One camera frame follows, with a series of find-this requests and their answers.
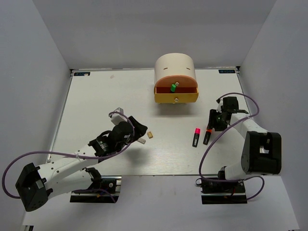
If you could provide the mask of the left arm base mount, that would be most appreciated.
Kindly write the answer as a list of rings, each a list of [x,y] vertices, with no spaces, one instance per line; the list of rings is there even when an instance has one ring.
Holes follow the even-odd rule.
[[[71,203],[114,204],[121,190],[122,177],[108,176],[93,182],[86,190],[71,192]]]

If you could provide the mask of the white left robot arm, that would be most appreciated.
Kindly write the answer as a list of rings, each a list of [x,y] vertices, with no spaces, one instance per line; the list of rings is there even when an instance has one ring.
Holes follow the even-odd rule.
[[[35,211],[49,199],[70,192],[111,196],[115,189],[109,188],[109,183],[94,166],[121,153],[129,144],[144,136],[147,129],[130,116],[71,156],[40,166],[33,163],[26,165],[15,184],[25,210]]]

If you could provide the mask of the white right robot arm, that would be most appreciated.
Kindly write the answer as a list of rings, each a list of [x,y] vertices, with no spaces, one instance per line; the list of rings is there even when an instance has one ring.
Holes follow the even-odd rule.
[[[279,175],[282,168],[281,135],[258,125],[246,110],[239,108],[237,97],[220,97],[217,103],[217,109],[209,112],[203,144],[209,143],[213,130],[223,132],[234,128],[244,138],[240,160],[222,168],[218,188],[228,192],[235,186],[235,180],[244,180],[248,175]]]

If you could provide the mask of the orange highlighter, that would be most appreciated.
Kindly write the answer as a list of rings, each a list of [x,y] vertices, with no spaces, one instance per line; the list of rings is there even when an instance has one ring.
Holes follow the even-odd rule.
[[[206,132],[205,132],[205,137],[204,137],[204,140],[203,140],[203,144],[204,144],[204,145],[208,145],[209,140],[210,140],[211,133],[212,133],[212,129],[207,129],[207,130],[206,130]]]

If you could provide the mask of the green highlighter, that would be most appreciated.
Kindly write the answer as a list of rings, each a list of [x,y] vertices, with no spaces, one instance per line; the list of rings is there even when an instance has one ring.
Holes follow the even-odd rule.
[[[171,93],[174,93],[176,90],[176,85],[175,84],[172,84],[171,87],[170,87],[170,92]]]

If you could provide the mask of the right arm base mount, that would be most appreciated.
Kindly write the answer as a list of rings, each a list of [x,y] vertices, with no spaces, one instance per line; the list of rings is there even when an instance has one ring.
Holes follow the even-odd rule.
[[[243,183],[211,182],[198,178],[195,181],[201,188],[203,205],[246,204],[246,191]]]

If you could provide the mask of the pink highlighter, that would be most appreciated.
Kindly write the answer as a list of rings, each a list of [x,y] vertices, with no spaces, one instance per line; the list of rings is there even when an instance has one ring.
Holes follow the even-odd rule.
[[[192,141],[192,147],[197,147],[199,137],[200,137],[200,128],[196,128],[194,131],[193,141]]]

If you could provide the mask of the round cream drawer cabinet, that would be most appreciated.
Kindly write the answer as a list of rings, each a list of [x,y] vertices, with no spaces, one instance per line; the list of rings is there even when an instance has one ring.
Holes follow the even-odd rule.
[[[176,85],[174,93],[170,92]],[[184,53],[168,53],[154,66],[154,101],[156,103],[194,103],[199,96],[193,60]]]

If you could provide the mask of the grey eraser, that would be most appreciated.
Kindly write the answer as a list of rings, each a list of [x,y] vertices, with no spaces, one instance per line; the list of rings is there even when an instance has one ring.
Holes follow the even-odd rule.
[[[137,142],[139,142],[139,143],[141,143],[141,144],[145,144],[145,143],[146,143],[146,140],[143,139],[143,138],[139,138],[139,139],[137,140]]]

